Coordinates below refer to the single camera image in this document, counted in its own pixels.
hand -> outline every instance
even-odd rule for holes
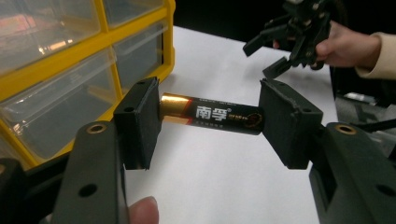
[[[317,61],[330,66],[360,66],[372,70],[381,51],[381,40],[377,36],[352,31],[331,21],[329,38],[316,46]]]
[[[153,197],[144,198],[129,207],[131,224],[158,224],[160,214],[157,201]]]

black and gold battery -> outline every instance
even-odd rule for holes
[[[260,107],[171,93],[163,94],[160,112],[163,121],[235,133],[259,134],[264,126]]]

clear plastic drawer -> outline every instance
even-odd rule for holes
[[[33,155],[50,159],[116,103],[112,54],[96,53],[0,104],[2,119]]]
[[[164,21],[157,22],[114,44],[123,93],[163,64],[163,32],[166,29]]]
[[[93,0],[0,0],[0,76],[99,31]]]
[[[105,0],[109,27],[116,27],[163,6],[163,0]]]

table surface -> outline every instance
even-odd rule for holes
[[[176,63],[164,92],[258,105],[262,70],[289,53],[174,27]],[[337,121],[329,67],[291,68],[283,81]],[[307,170],[288,170],[265,137],[163,123],[150,170],[127,171],[128,204],[154,196],[160,223],[318,223]]]

sleeve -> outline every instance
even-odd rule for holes
[[[378,79],[396,79],[396,35],[374,33],[381,39],[381,52],[372,71],[355,67],[360,77]]]

